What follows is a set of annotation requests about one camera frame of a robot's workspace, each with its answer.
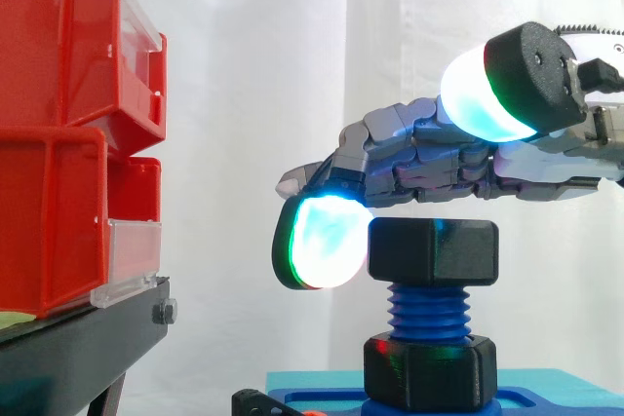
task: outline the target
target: white backdrop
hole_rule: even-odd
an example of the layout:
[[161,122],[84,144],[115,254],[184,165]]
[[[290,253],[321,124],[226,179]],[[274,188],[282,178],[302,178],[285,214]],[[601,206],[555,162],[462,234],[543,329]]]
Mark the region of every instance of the white backdrop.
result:
[[[435,95],[446,64],[535,19],[621,27],[620,0],[138,0],[169,37],[163,268],[169,337],[130,372],[131,415],[226,415],[270,370],[361,367],[385,324],[386,284],[282,288],[270,266],[282,172],[323,159],[343,124]],[[474,289],[473,329],[501,367],[558,367],[624,391],[624,191],[582,200],[461,200],[384,212],[481,217],[501,275]]]

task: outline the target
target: blue threaded shaft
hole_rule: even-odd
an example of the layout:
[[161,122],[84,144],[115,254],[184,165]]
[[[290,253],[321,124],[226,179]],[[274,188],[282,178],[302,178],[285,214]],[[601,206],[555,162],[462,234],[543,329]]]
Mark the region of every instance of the blue threaded shaft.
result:
[[413,287],[392,284],[390,336],[397,340],[462,344],[470,340],[470,296],[462,287]]

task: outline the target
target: black clamp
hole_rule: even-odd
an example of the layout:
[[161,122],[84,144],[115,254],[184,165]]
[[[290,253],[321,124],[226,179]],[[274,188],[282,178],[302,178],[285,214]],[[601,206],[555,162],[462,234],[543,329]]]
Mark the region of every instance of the black clamp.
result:
[[245,389],[232,396],[232,416],[304,416],[263,392]]

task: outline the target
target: bolt head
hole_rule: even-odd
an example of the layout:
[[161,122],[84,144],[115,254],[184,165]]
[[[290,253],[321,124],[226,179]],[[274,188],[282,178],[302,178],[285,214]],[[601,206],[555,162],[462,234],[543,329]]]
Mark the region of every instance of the bolt head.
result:
[[493,284],[498,228],[483,220],[376,218],[369,225],[369,274],[420,287]]
[[172,297],[165,299],[161,304],[162,324],[173,325],[177,320],[177,301]]

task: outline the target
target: robotic hand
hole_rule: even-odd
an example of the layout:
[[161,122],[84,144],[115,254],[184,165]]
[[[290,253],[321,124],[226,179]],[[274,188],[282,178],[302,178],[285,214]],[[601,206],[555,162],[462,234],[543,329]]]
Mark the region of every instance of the robotic hand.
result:
[[463,54],[437,98],[367,114],[323,163],[288,171],[273,266],[291,288],[345,283],[366,258],[365,207],[474,194],[578,197],[624,178],[624,36],[529,22]]

